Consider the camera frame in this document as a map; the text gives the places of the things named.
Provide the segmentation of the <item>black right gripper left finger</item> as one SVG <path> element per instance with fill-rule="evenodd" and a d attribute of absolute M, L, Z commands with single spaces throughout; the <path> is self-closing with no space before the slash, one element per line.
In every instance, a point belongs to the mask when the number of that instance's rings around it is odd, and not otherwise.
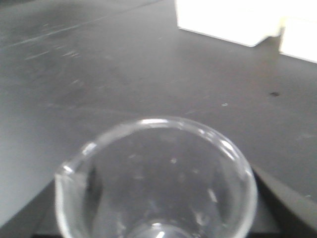
<path fill-rule="evenodd" d="M 40 212 L 32 238 L 61 238 L 55 217 L 55 182 L 52 180 L 36 197 L 35 208 Z"/>

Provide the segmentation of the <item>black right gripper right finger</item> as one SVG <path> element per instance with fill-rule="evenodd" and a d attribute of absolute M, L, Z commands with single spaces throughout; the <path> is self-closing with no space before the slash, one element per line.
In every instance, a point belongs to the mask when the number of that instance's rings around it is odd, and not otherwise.
<path fill-rule="evenodd" d="M 253 233 L 254 238 L 315 238 L 317 203 L 302 196 L 260 167 L 252 164 L 260 196 L 279 232 Z"/>

